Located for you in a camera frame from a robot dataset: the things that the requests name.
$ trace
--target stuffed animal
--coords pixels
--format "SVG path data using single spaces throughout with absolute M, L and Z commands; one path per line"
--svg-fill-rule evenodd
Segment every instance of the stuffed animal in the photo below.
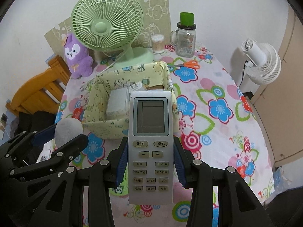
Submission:
M 88 77 L 93 73 L 93 58 L 88 55 L 88 48 L 83 46 L 73 34 L 68 34 L 64 45 L 64 54 L 72 78 Z

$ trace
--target remote control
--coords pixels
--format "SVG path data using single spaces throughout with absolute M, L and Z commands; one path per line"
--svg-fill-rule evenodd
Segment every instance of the remote control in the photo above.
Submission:
M 172 204 L 173 143 L 171 93 L 131 92 L 128 128 L 129 204 Z

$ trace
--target scissors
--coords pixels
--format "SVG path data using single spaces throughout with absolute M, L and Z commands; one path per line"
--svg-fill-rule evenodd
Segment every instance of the scissors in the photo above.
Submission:
M 195 60 L 190 60 L 188 62 L 184 62 L 183 64 L 179 64 L 179 65 L 169 65 L 169 67 L 178 67 L 178 66 L 185 66 L 185 67 L 189 67 L 189 68 L 193 68 L 193 69 L 200 69 L 200 65 Z

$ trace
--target fabric storage box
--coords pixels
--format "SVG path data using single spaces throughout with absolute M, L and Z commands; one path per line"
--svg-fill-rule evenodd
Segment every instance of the fabric storage box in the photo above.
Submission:
M 128 135 L 128 117 L 106 120 L 107 101 L 111 90 L 129 87 L 141 81 L 147 89 L 162 88 L 172 93 L 174 132 L 179 131 L 177 99 L 172 89 L 169 68 L 166 63 L 152 62 L 129 66 L 97 75 L 89 93 L 82 124 L 102 139 L 117 139 Z

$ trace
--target floral tablecloth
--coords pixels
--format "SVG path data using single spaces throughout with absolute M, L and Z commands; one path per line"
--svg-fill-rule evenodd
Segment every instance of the floral tablecloth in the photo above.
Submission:
M 197 44 L 193 58 L 175 54 L 166 45 L 163 54 L 155 55 L 177 65 L 195 60 L 200 69 L 171 67 L 171 78 L 177 96 L 179 133 L 184 148 L 211 167 L 233 166 L 251 187 L 260 202 L 274 191 L 273 175 L 261 129 L 245 97 L 222 64 L 202 44 Z M 113 59 L 102 60 L 87 78 L 70 79 L 66 86 L 56 122 L 63 118 L 83 119 L 93 76 L 104 70 Z M 119 146 L 120 140 L 102 140 L 88 130 L 89 144 L 71 165 L 92 166 Z M 129 205 L 127 173 L 118 189 L 110 189 L 112 213 L 120 226 L 185 226 L 191 200 L 191 189 L 183 189 L 175 173 L 172 205 Z M 84 190 L 83 225 L 88 226 L 87 188 Z M 218 193 L 213 191 L 213 226 L 218 225 Z

